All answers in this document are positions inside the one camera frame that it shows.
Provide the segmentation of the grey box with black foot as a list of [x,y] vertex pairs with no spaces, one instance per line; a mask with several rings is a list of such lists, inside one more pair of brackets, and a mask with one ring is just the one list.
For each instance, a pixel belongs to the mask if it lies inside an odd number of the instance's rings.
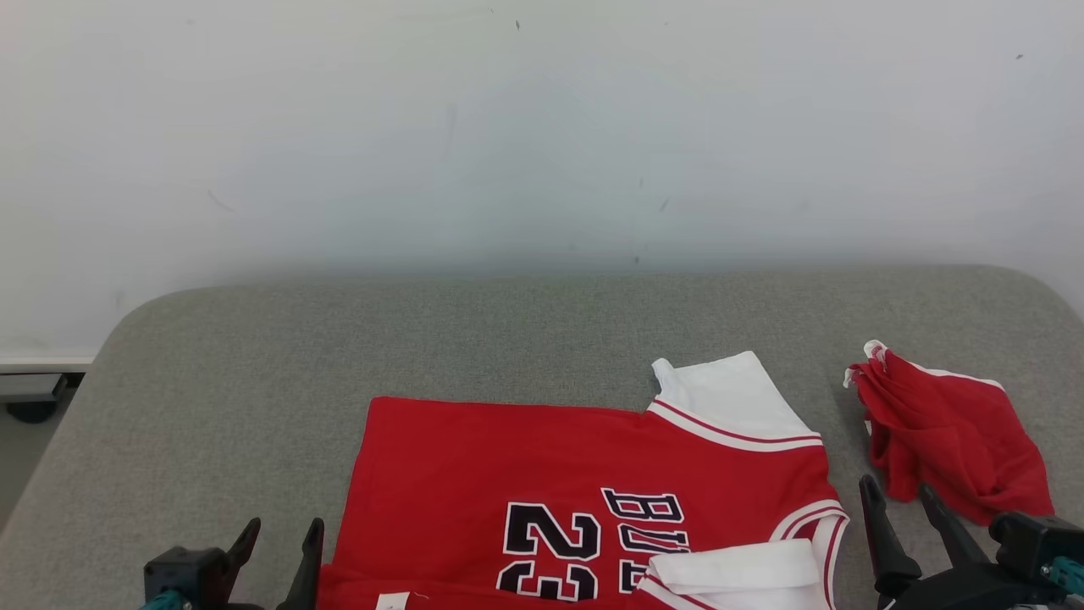
[[17,421],[41,424],[54,416],[69,385],[62,372],[54,374],[0,374],[0,406]]

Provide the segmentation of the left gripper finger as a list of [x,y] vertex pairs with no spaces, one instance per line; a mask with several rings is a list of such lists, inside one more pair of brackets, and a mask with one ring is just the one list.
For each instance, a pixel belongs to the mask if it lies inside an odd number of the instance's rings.
[[291,589],[274,610],[317,610],[324,536],[323,519],[314,518],[304,537],[301,563],[298,564]]
[[222,582],[224,582],[224,586],[234,586],[241,568],[251,559],[251,551],[254,551],[256,541],[259,537],[260,529],[260,518],[251,518],[248,524],[244,525],[244,529],[241,530],[241,535],[234,541],[230,549],[225,551],[224,567],[222,568]]

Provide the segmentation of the red basketball jersey white sleeves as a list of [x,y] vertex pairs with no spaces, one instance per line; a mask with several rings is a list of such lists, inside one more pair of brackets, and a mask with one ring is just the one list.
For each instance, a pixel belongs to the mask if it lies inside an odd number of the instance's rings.
[[753,352],[645,412],[379,397],[318,610],[836,610],[827,452]]

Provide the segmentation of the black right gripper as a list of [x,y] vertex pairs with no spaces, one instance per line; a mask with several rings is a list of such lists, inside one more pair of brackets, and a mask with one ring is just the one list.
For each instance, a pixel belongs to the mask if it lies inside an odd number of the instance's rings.
[[940,535],[953,568],[920,579],[921,568],[899,543],[874,476],[864,473],[859,490],[874,588],[883,610],[1014,610],[1051,603],[1051,584],[1018,577],[991,563],[959,517],[926,482],[919,484],[926,520]]

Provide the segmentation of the red shorts white trim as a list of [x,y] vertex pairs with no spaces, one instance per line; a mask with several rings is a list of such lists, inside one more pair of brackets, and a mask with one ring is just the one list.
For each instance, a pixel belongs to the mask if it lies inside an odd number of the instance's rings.
[[878,340],[846,371],[865,408],[883,493],[913,502],[930,486],[954,512],[990,525],[1001,512],[1051,516],[1047,470],[999,382],[929,369]]

